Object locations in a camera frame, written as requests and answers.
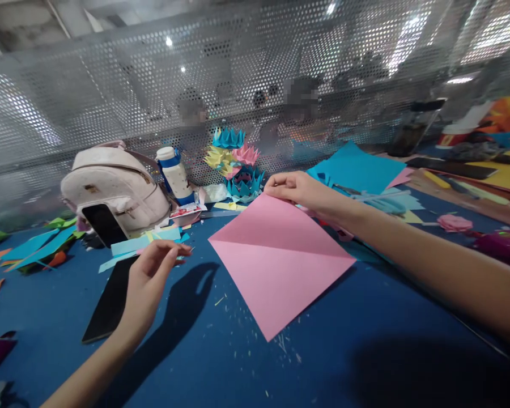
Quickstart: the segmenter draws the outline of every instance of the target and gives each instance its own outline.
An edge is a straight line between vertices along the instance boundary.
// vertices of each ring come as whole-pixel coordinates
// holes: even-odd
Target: smartphone
[[[137,259],[138,256],[135,256],[115,264],[81,339],[83,344],[107,337],[117,329],[125,310],[130,267]]]
[[[107,204],[85,207],[81,212],[106,247],[110,248],[129,238]]]
[[[430,170],[441,171],[461,177],[469,177],[476,180],[485,180],[494,175],[498,170],[490,167],[479,167],[470,164],[456,163],[454,161],[444,161],[428,158],[413,158],[406,162],[410,167],[424,167]]]

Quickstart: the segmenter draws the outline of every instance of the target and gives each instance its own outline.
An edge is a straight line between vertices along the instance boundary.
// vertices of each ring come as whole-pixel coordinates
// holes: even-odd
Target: white bottle
[[[157,150],[157,161],[167,187],[174,193],[179,205],[183,206],[194,202],[193,189],[187,181],[187,173],[178,150],[173,147],[163,147]]]

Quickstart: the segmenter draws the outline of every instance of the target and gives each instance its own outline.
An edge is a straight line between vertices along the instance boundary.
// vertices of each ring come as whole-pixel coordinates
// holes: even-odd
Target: table surface
[[[438,217],[430,210],[457,211],[478,231],[502,226],[412,193],[426,222]],[[170,274],[155,323],[100,406],[510,406],[510,361],[356,244],[343,245],[364,261],[267,343],[207,241],[230,220],[188,231],[193,256]],[[0,250],[38,233],[17,233]],[[0,380],[13,381],[27,406],[43,403],[102,343],[82,345],[81,337],[111,273],[98,267],[111,252],[85,252],[77,242],[69,257],[56,271],[27,277],[0,267],[0,335],[16,330],[19,340]]]

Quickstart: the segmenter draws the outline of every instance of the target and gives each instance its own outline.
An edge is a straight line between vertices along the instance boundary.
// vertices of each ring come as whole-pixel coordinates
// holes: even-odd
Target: person
[[[304,172],[270,177],[265,193],[312,210],[403,267],[510,341],[510,266],[403,223]],[[113,334],[43,407],[87,407],[134,353],[156,315],[168,274],[190,247],[154,240],[130,268],[125,311]]]

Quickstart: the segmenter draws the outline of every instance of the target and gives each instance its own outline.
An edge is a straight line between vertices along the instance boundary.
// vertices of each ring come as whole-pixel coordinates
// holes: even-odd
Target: white backpack
[[[170,208],[160,186],[135,157],[157,167],[155,161],[123,149],[123,141],[79,152],[72,171],[62,179],[63,201],[80,218],[81,210],[106,203],[128,231],[147,228],[162,220]]]

